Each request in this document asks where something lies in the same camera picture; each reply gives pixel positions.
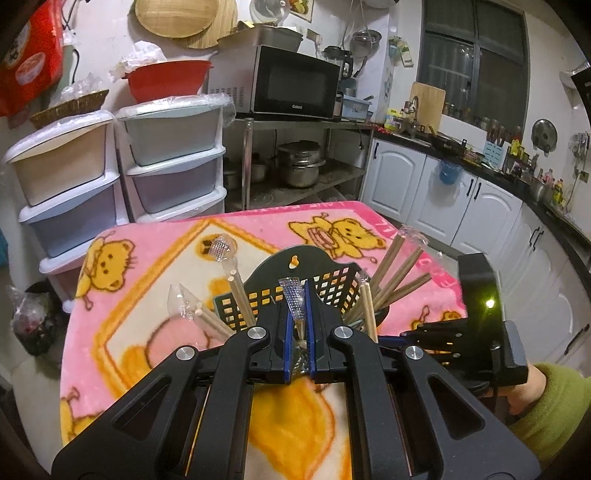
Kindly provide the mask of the green sleeve forearm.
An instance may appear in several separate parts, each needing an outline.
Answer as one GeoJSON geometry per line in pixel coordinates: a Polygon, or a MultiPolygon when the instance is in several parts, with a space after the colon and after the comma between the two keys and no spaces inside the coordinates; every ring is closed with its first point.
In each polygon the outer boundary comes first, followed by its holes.
{"type": "Polygon", "coordinates": [[[590,433],[590,379],[566,366],[533,364],[547,378],[541,399],[522,415],[512,416],[510,431],[546,469],[567,450],[576,433],[590,433]]]}

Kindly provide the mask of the person's right hand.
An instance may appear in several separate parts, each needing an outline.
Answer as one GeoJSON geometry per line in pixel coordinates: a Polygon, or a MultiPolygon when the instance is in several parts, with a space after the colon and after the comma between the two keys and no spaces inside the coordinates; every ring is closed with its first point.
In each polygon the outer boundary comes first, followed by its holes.
{"type": "Polygon", "coordinates": [[[544,373],[532,363],[528,363],[528,377],[524,384],[505,386],[498,390],[508,404],[508,413],[512,416],[524,414],[543,396],[547,386],[544,373]]]}

